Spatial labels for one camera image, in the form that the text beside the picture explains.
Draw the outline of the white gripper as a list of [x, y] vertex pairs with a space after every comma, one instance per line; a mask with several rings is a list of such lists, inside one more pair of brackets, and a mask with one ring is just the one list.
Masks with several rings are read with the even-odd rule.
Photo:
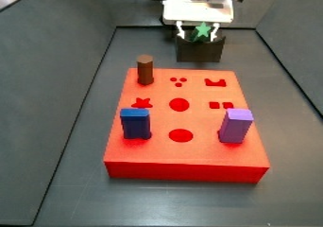
[[176, 26], [177, 36], [184, 39], [181, 25], [193, 26], [200, 22], [212, 24], [210, 42], [217, 38], [218, 24], [233, 21], [233, 5], [230, 0], [164, 0], [162, 22]]

